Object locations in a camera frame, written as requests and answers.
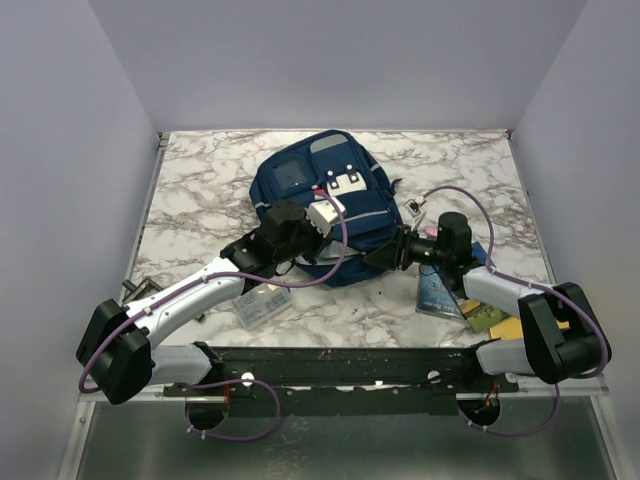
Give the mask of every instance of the navy blue backpack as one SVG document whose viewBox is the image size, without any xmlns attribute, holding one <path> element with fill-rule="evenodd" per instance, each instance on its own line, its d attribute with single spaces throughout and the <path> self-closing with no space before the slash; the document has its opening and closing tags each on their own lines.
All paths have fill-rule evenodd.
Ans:
<svg viewBox="0 0 640 480">
<path fill-rule="evenodd" d="M 369 152 L 346 132 L 328 130 L 291 145 L 269 157 L 256 174 L 249 196 L 262 219 L 280 199 L 308 207 L 314 201 L 312 187 L 319 188 L 346 207 L 347 258 L 326 282 L 331 287 L 350 285 L 384 272 L 365 265 L 362 254 L 385 245 L 402 218 L 393 196 L 394 184 Z M 333 228 L 334 243 L 323 250 L 315 265 L 296 265 L 314 278 L 327 273 L 342 249 L 342 230 Z"/>
</svg>

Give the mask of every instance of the white wall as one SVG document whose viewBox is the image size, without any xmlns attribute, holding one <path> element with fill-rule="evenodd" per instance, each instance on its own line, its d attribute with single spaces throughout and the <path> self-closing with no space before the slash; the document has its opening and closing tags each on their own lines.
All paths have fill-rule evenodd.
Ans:
<svg viewBox="0 0 640 480">
<path fill-rule="evenodd" d="M 516 128 L 516 161 L 559 280 L 613 349 L 607 380 L 640 473 L 640 3 L 591 0 Z"/>
<path fill-rule="evenodd" d="M 89 0 L 162 130 L 511 128 L 584 0 Z"/>
<path fill-rule="evenodd" d="M 0 6 L 0 478 L 53 478 L 157 136 L 89 5 Z"/>
</svg>

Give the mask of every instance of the mounting hole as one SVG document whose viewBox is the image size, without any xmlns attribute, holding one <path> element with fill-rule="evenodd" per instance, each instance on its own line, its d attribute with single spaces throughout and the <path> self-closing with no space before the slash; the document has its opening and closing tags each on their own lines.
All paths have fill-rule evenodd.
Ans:
<svg viewBox="0 0 640 480">
<path fill-rule="evenodd" d="M 244 372 L 240 378 L 242 380 L 255 380 L 255 377 L 253 376 L 253 373 L 251 373 L 251 372 Z M 242 384 L 245 387 L 249 388 L 253 384 L 253 382 L 242 382 Z"/>
<path fill-rule="evenodd" d="M 484 399 L 458 400 L 458 407 L 473 423 L 491 425 L 500 417 L 500 403 L 490 404 L 488 407 Z"/>
<path fill-rule="evenodd" d="M 442 379 L 440 378 L 440 372 L 437 370 L 431 370 L 428 374 L 427 374 L 427 379 L 429 380 L 429 383 L 440 383 L 442 381 Z"/>
</svg>

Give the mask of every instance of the black metal bracket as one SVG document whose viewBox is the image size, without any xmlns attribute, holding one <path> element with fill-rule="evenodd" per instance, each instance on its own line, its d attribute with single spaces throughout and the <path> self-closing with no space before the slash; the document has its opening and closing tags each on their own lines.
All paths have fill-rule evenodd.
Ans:
<svg viewBox="0 0 640 480">
<path fill-rule="evenodd" d="M 127 290 L 127 292 L 129 292 L 122 300 L 122 303 L 124 304 L 164 290 L 151 277 L 144 277 L 138 285 L 133 283 L 131 280 L 124 280 L 122 282 L 122 286 Z"/>
<path fill-rule="evenodd" d="M 211 347 L 224 363 L 201 383 L 241 378 L 250 371 L 277 392 L 283 415 L 457 415 L 458 393 L 487 393 L 494 381 L 503 392 L 518 390 L 503 375 L 482 373 L 470 348 L 247 348 Z M 336 387 L 353 387 L 344 391 Z M 224 388 L 166 387 L 168 397 L 224 396 Z M 273 414 L 273 399 L 260 386 L 235 385 L 229 415 Z M 195 426 L 210 424 L 225 403 L 188 402 Z"/>
</svg>

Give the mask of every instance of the marble countertop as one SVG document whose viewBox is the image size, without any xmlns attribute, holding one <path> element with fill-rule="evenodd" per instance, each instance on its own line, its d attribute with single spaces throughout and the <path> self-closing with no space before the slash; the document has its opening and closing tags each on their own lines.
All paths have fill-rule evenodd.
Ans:
<svg viewBox="0 0 640 480">
<path fill-rule="evenodd" d="M 169 286 L 199 270 L 228 243 L 258 225 L 249 185 L 271 154 L 315 131 L 172 133 L 144 229 L 133 279 L 151 276 Z M 536 232 L 504 132 L 353 132 L 391 179 L 403 178 L 401 205 L 438 185 L 477 195 L 495 223 L 498 267 L 548 281 Z M 488 229 L 475 205 L 459 193 L 430 198 L 423 226 L 457 210 L 469 217 L 475 239 Z M 294 269 L 287 281 L 308 279 Z M 293 306 L 247 331 L 224 302 L 202 323 L 189 322 L 165 343 L 196 340 L 218 346 L 428 347 L 468 346 L 486 338 L 466 322 L 415 312 L 418 270 L 389 272 L 345 288 L 291 292 Z"/>
</svg>

